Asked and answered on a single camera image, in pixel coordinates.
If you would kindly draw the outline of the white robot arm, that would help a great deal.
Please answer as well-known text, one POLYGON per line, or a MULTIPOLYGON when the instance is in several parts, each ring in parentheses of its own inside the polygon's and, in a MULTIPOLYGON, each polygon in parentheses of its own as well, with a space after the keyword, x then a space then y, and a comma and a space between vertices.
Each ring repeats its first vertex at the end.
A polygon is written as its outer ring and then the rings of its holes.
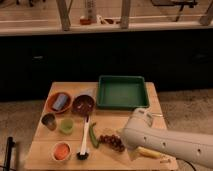
POLYGON ((213 135, 153 128, 152 114, 136 108, 120 133, 128 150, 145 147, 213 169, 213 135))

